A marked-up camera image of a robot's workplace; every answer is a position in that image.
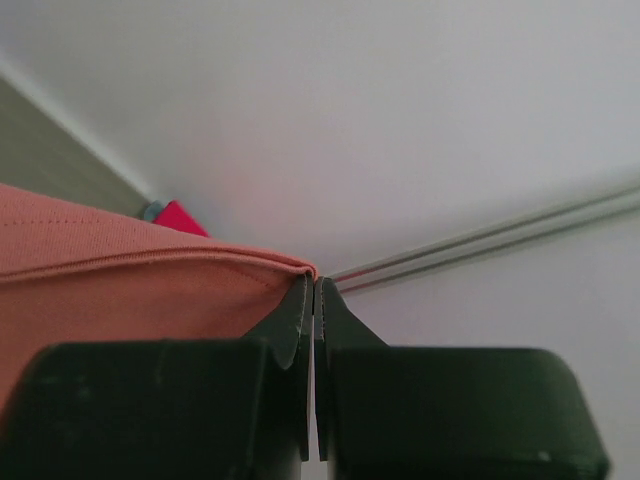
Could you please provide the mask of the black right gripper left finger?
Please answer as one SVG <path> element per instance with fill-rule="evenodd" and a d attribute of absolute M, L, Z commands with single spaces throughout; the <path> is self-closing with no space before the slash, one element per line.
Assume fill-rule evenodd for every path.
<path fill-rule="evenodd" d="M 1 416 L 5 479 L 297 479 L 309 457 L 313 280 L 232 340 L 64 343 Z"/>

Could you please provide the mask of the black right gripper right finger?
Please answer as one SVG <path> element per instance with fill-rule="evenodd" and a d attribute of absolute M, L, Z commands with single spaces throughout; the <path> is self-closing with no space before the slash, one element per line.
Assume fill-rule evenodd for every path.
<path fill-rule="evenodd" d="M 319 456 L 333 479 L 604 479 L 580 384 L 536 348 L 386 344 L 334 281 L 314 292 Z"/>

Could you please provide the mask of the coral pink t shirt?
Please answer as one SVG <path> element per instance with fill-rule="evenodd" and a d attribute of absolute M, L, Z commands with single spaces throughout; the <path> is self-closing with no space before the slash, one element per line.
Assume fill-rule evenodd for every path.
<path fill-rule="evenodd" d="M 62 342 L 235 338 L 316 268 L 277 252 L 1 189 L 1 393 Z"/>

